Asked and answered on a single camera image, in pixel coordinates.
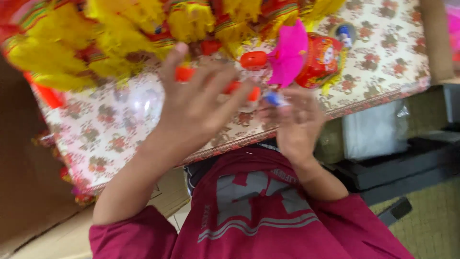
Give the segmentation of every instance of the plastic bag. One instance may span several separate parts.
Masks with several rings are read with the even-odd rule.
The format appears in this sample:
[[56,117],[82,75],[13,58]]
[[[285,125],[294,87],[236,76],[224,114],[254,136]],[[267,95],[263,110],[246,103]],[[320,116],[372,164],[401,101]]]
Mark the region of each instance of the plastic bag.
[[403,100],[344,116],[345,158],[363,160],[406,151],[408,116]]

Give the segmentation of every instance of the floral tablecloth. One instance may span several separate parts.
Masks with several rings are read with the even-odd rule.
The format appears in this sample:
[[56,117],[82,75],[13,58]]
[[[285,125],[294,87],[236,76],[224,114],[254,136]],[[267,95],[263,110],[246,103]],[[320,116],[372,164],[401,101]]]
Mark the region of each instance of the floral tablecloth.
[[[336,24],[352,22],[358,34],[348,53],[342,81],[327,96],[317,90],[329,119],[425,90],[430,85],[428,58],[418,0],[348,0],[338,14],[324,19],[317,32],[327,35]],[[246,51],[269,50],[273,42]],[[163,88],[156,76],[159,64],[149,66],[117,89],[107,84],[96,90],[66,93],[67,106],[50,110],[41,105],[77,187],[98,191],[135,154],[157,124]],[[264,71],[244,74],[266,80]],[[201,150],[184,163],[201,160],[275,136],[276,125],[262,125],[252,113],[235,114]]]

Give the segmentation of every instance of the red shirt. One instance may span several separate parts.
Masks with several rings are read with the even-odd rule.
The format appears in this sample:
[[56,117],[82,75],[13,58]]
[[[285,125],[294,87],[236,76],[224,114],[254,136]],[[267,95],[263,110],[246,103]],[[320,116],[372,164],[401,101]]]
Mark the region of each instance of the red shirt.
[[179,234],[148,206],[89,238],[94,259],[413,258],[358,195],[308,199],[285,157],[250,147],[200,180]]

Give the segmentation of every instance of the white tile floor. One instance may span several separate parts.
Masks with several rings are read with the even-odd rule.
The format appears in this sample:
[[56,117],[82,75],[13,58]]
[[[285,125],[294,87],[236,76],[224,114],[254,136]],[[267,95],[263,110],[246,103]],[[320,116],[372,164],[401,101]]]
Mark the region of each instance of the white tile floor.
[[180,208],[174,215],[168,218],[168,221],[176,228],[177,232],[180,231],[182,225],[190,212],[190,203]]

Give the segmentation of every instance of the person's right hand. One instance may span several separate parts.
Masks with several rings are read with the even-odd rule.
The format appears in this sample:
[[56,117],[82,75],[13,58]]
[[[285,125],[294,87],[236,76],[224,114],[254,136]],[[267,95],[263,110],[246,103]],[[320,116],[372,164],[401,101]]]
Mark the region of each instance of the person's right hand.
[[305,169],[312,162],[315,143],[324,124],[324,115],[313,93],[305,88],[285,88],[290,106],[274,108],[263,102],[257,115],[265,123],[279,123],[276,140],[281,153],[294,167]]

